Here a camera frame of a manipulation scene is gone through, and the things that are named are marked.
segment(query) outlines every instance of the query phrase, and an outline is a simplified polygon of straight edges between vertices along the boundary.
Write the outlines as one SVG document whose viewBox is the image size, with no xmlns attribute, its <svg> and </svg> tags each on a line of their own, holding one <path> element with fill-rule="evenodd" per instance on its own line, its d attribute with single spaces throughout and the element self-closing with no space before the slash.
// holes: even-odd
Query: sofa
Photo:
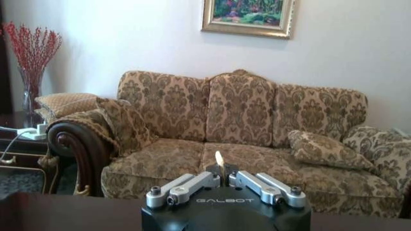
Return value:
<svg viewBox="0 0 411 231">
<path fill-rule="evenodd" d="M 143 198 L 152 186 L 204 171 L 219 150 L 240 169 L 300 186 L 315 212 L 410 217 L 411 141 L 362 125 L 368 108 L 363 93 L 276 84 L 244 70 L 206 79 L 130 71 L 118 99 L 140 112 L 156 136 L 127 155 L 100 109 L 49 123 L 52 153 L 77 161 L 76 194 Z M 343 142 L 379 171 L 296 161 L 292 130 Z"/>
</svg>

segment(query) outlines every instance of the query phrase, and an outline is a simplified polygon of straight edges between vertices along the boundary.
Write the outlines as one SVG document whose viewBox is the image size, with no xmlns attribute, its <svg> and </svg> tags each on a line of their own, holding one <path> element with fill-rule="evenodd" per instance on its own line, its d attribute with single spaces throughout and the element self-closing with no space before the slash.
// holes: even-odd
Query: painting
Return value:
<svg viewBox="0 0 411 231">
<path fill-rule="evenodd" d="M 204 0 L 203 31 L 290 39 L 295 0 Z"/>
</svg>

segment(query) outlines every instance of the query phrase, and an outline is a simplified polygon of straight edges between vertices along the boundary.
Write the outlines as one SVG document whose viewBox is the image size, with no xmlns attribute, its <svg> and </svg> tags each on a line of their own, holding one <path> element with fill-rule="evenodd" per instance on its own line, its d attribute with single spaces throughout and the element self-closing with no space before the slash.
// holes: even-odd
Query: electrical cable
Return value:
<svg viewBox="0 0 411 231">
<path fill-rule="evenodd" d="M 8 144 L 8 146 L 7 146 L 7 148 L 5 148 L 4 152 L 3 152 L 3 156 L 0 157 L 0 161 L 4 159 L 4 157 L 5 157 L 5 155 L 7 155 L 7 152 L 8 152 L 8 150 L 11 149 L 11 147 L 12 147 L 15 141 L 19 139 L 19 137 L 20 137 L 24 133 L 28 133 L 28 132 L 31 132 L 31 131 L 25 131 L 25 132 L 20 133 L 20 134 L 12 139 L 11 143 Z"/>
<path fill-rule="evenodd" d="M 19 130 L 16 128 L 7 128 L 7 127 L 1 127 L 1 126 L 0 126 L 0 129 L 5 130 L 5 131 L 17 131 Z"/>
</svg>

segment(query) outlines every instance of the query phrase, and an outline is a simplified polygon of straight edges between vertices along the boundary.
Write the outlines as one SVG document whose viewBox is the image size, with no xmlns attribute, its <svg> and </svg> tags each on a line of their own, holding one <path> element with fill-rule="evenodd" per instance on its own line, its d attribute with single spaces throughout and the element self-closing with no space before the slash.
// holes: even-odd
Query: beige floral upholstery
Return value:
<svg viewBox="0 0 411 231">
<path fill-rule="evenodd" d="M 56 93 L 40 96 L 35 101 L 40 104 L 43 110 L 37 110 L 40 115 L 45 115 L 48 121 L 56 120 L 76 112 L 85 112 L 96 109 L 96 95 L 89 93 Z"/>
<path fill-rule="evenodd" d="M 208 94 L 206 80 L 131 71 L 120 80 L 118 98 L 134 104 L 162 138 L 204 141 Z"/>
<path fill-rule="evenodd" d="M 308 131 L 342 141 L 351 127 L 366 120 L 363 93 L 338 88 L 279 85 L 275 96 L 274 146 L 288 146 L 292 130 Z"/>
<path fill-rule="evenodd" d="M 207 141 L 271 146 L 275 87 L 243 70 L 211 79 Z"/>
<path fill-rule="evenodd" d="M 403 196 L 370 172 L 299 163 L 294 167 L 303 176 L 304 193 L 315 212 L 398 216 Z"/>
<path fill-rule="evenodd" d="M 327 136 L 294 130 L 288 139 L 292 156 L 304 163 L 363 170 L 374 168 L 364 156 Z"/>
<path fill-rule="evenodd" d="M 250 173 L 264 172 L 288 185 L 304 188 L 302 176 L 288 167 L 290 149 L 272 149 L 230 143 L 206 143 L 202 170 L 216 164 L 215 152 L 220 151 L 224 162 L 234 164 Z"/>
<path fill-rule="evenodd" d="M 119 156 L 130 155 L 156 141 L 158 137 L 146 127 L 142 115 L 128 101 L 97 97 L 96 105 L 114 132 Z"/>
<path fill-rule="evenodd" d="M 212 79 L 131 71 L 122 77 L 118 99 L 97 100 L 100 109 L 51 124 L 77 123 L 120 149 L 101 171 L 105 197 L 143 198 L 152 186 L 214 165 L 219 150 L 240 169 L 300 186 L 315 212 L 398 216 L 411 184 L 411 141 L 374 128 L 352 128 L 366 120 L 360 92 L 276 85 L 244 70 Z M 314 134 L 295 133 L 288 139 L 292 130 Z M 152 140 L 152 134 L 162 138 Z M 291 153 L 290 140 L 304 153 Z M 356 160 L 342 140 L 366 158 Z M 316 164 L 295 158 L 303 154 L 308 158 L 300 160 Z M 367 168 L 366 159 L 376 170 L 352 169 Z"/>
<path fill-rule="evenodd" d="M 77 112 L 55 120 L 51 124 L 48 124 L 47 132 L 55 124 L 64 122 L 75 123 L 87 127 L 103 138 L 103 140 L 108 141 L 115 146 L 115 148 L 119 149 L 119 143 L 115 139 L 115 135 L 111 131 L 100 109 L 95 109 L 87 112 Z"/>
<path fill-rule="evenodd" d="M 376 166 L 376 174 L 400 191 L 411 187 L 411 139 L 394 131 L 358 126 L 343 143 L 360 152 Z"/>
<path fill-rule="evenodd" d="M 101 189 L 110 198 L 143 198 L 150 188 L 186 173 L 198 174 L 204 144 L 159 139 L 152 145 L 114 161 L 101 172 Z"/>
</svg>

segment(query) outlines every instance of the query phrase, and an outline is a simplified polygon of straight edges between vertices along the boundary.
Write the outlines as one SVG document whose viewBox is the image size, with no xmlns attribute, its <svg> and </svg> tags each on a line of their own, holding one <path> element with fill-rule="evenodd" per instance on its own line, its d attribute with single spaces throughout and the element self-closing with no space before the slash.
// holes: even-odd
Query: carpet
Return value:
<svg viewBox="0 0 411 231">
<path fill-rule="evenodd" d="M 61 174 L 56 194 L 72 195 L 77 177 L 77 166 L 68 166 Z M 15 192 L 40 193 L 44 177 L 39 171 L 0 168 L 0 199 Z"/>
</svg>

